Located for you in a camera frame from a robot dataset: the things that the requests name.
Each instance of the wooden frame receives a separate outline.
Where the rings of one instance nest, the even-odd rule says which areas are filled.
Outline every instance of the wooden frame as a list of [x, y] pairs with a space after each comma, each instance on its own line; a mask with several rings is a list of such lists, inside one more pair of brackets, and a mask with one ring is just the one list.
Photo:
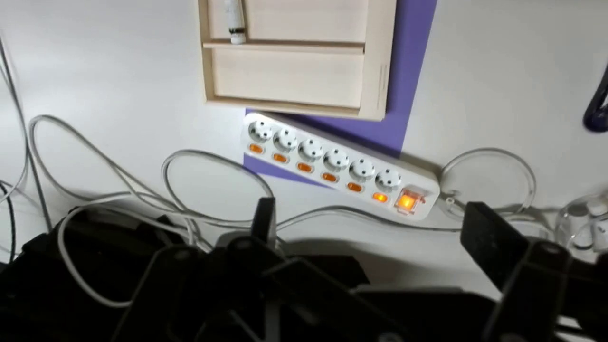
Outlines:
[[230, 44], [222, 0], [200, 0], [205, 101], [382, 120], [397, 0], [243, 0]]

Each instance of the white desk surface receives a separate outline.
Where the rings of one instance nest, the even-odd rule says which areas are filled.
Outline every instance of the white desk surface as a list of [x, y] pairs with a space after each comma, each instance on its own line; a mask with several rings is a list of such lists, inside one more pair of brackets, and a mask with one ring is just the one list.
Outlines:
[[[511, 151], [534, 168], [540, 208], [564, 206], [606, 185], [608, 136], [582, 128], [608, 61], [606, 16], [606, 0], [439, 0], [405, 155], [445, 166], [479, 147]], [[0, 35], [27, 117], [70, 122], [146, 185], [164, 191], [162, 162], [179, 149], [241, 160], [243, 109], [202, 103], [194, 0], [0, 0]], [[13, 181], [23, 164], [21, 136], [4, 86], [0, 99], [0, 175]], [[46, 126], [40, 145], [50, 170], [70, 189], [120, 191], [114, 175], [67, 134]], [[279, 219], [319, 206], [361, 208], [325, 189], [266, 179]], [[190, 206], [224, 217], [251, 217], [259, 194], [224, 177], [222, 168], [194, 160], [177, 166], [175, 181]], [[219, 185], [228, 194], [209, 196]], [[48, 183], [44, 191], [53, 221], [76, 206]], [[27, 194], [36, 198], [31, 179]], [[232, 194], [245, 200], [232, 204]], [[0, 246], [8, 248], [6, 210], [0, 221]], [[23, 198], [17, 221], [19, 244], [44, 232], [38, 210]], [[424, 225], [458, 227], [441, 213]], [[306, 253], [357, 253], [382, 286], [456, 286], [496, 295], [456, 234], [323, 217], [283, 238]]]

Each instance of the white power strip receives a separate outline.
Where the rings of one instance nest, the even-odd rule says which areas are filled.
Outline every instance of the white power strip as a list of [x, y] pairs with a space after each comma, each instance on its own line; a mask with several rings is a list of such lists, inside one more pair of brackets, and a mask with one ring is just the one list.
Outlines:
[[270, 115], [251, 113], [243, 126], [247, 156], [403, 219], [426, 219], [439, 198], [437, 177], [412, 164]]

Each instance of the power strip socket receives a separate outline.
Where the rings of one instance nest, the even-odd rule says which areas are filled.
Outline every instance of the power strip socket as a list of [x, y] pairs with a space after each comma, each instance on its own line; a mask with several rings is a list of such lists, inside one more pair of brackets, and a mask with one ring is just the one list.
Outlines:
[[431, 172], [279, 117], [249, 113], [243, 136], [247, 156], [407, 221], [426, 219], [439, 198]]

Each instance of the electrical socket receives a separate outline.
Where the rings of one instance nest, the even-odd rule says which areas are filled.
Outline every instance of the electrical socket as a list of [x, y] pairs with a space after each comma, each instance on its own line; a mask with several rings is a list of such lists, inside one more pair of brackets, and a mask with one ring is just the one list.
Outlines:
[[426, 219], [441, 194], [431, 172], [298, 122], [249, 113], [243, 128], [245, 155], [386, 210], [403, 221]]

